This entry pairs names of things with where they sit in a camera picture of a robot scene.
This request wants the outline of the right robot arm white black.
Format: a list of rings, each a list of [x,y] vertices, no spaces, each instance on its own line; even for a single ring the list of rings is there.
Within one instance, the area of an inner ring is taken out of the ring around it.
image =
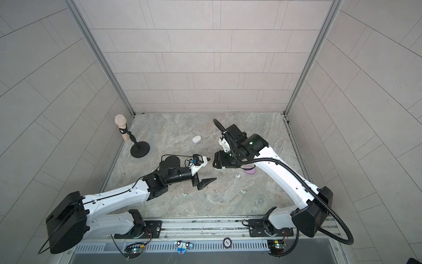
[[[213,122],[222,133],[219,139],[222,150],[215,153],[213,167],[245,169],[247,165],[256,166],[282,187],[294,203],[283,209],[273,207],[264,215],[262,226],[267,234],[277,235],[284,228],[296,227],[304,235],[314,237],[329,215],[322,202],[330,206],[333,193],[297,174],[258,134],[247,136],[235,124],[224,128],[218,120]]]

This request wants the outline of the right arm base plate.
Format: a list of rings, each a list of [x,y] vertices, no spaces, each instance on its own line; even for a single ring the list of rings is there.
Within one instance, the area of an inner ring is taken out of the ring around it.
[[[242,224],[249,229],[250,237],[293,237],[293,228],[275,229],[274,231],[267,231],[264,227],[263,221],[260,219],[243,220]]]

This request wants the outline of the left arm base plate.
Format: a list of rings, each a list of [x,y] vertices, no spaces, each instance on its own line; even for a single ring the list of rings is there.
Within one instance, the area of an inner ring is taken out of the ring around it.
[[[114,234],[114,239],[156,239],[160,236],[162,221],[144,221],[135,225],[126,233]]]

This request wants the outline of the pink earbud charging case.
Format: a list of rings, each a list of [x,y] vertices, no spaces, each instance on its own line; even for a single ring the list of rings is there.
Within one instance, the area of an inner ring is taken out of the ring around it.
[[[253,174],[256,173],[256,169],[252,168],[252,167],[251,168],[245,168],[244,171],[245,171],[246,174],[249,174],[249,175],[253,175]]]

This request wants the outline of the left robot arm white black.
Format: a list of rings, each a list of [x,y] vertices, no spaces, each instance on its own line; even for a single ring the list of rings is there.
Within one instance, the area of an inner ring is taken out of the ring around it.
[[[190,181],[198,190],[215,178],[200,180],[198,172],[208,165],[210,158],[194,154],[185,167],[178,156],[170,155],[152,173],[140,177],[125,187],[94,195],[68,194],[46,219],[48,239],[39,253],[63,253],[81,241],[111,235],[117,239],[153,238],[153,230],[146,227],[138,210],[116,214],[115,211],[135,203],[146,202],[165,194],[169,186]]]

